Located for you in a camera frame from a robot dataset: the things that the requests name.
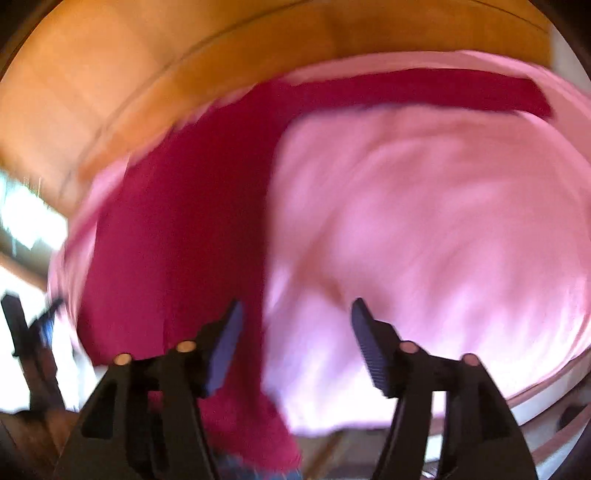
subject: clamp jaw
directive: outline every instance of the clamp jaw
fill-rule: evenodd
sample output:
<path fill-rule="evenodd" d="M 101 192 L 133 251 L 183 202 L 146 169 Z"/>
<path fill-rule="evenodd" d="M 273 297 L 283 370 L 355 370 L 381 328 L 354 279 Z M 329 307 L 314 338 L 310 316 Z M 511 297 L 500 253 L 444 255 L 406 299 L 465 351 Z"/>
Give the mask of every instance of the clamp jaw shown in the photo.
<path fill-rule="evenodd" d="M 242 305 L 165 355 L 121 353 L 80 413 L 57 464 L 59 480 L 219 480 L 197 398 L 222 386 L 242 330 Z M 163 408 L 150 411 L 148 393 Z"/>
<path fill-rule="evenodd" d="M 447 393 L 437 479 L 537 480 L 519 426 L 476 355 L 459 361 L 431 356 L 375 320 L 362 299 L 351 315 L 374 386 L 398 399 L 372 480 L 420 478 L 435 391 Z"/>

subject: orange wall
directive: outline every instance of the orange wall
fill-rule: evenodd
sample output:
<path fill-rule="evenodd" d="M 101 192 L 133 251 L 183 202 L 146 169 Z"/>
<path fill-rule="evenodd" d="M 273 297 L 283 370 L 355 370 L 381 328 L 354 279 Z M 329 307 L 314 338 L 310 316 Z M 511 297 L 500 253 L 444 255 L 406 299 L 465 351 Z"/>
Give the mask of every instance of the orange wall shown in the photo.
<path fill-rule="evenodd" d="M 64 0 L 0 82 L 0 161 L 69 215 L 97 171 L 237 87 L 381 51 L 547 66 L 548 30 L 527 0 Z"/>

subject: pink blanket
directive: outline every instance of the pink blanket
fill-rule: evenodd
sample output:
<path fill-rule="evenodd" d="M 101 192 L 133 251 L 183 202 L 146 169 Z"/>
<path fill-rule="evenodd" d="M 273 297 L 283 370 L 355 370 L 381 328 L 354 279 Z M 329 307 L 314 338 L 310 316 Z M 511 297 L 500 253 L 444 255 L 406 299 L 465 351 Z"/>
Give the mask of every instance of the pink blanket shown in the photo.
<path fill-rule="evenodd" d="M 288 78 L 412 67 L 529 76 L 555 120 L 415 106 L 292 125 L 269 194 L 264 312 L 264 388 L 292 432 L 391 420 L 394 405 L 371 387 L 349 327 L 356 296 L 431 353 L 478 353 L 507 397 L 591 343 L 589 101 L 543 69 L 472 53 L 370 56 Z M 92 204 L 100 201 L 74 220 L 85 233 L 50 278 L 52 291 L 69 293 L 73 326 Z"/>

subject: wooden floor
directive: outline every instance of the wooden floor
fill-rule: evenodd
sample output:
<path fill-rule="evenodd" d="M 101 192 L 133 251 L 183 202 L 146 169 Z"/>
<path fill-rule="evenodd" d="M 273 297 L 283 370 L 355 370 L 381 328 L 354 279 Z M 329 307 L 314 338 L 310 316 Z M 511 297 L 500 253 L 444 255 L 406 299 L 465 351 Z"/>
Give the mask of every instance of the wooden floor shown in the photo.
<path fill-rule="evenodd" d="M 0 163 L 70 215 L 104 166 L 237 87 L 383 51 L 548 66 L 549 27 L 527 0 L 64 0 L 0 82 Z"/>

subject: magenta fabric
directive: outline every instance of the magenta fabric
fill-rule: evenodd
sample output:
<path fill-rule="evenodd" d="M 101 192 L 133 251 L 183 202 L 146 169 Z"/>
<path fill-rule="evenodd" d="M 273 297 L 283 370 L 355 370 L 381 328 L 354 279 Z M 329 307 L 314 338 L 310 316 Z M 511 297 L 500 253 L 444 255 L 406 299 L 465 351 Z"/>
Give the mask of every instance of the magenta fabric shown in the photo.
<path fill-rule="evenodd" d="M 296 467 L 297 445 L 261 391 L 265 199 L 275 146 L 306 113 L 385 103 L 552 115 L 530 80 L 453 69 L 299 86 L 275 80 L 210 108 L 130 167 L 103 206 L 77 321 L 92 361 L 108 364 L 123 351 L 160 355 L 240 298 L 244 332 L 226 384 L 200 402 L 204 426 L 214 447 L 248 463 Z"/>
<path fill-rule="evenodd" d="M 68 327 L 67 331 L 77 351 L 81 346 L 76 334 L 76 323 L 95 248 L 96 223 L 105 202 L 121 185 L 126 168 L 126 161 L 116 161 L 93 179 L 84 202 L 76 214 L 68 219 L 68 237 L 52 257 L 49 266 L 47 293 L 50 298 L 64 298 L 65 308 L 58 310 L 56 320 Z"/>

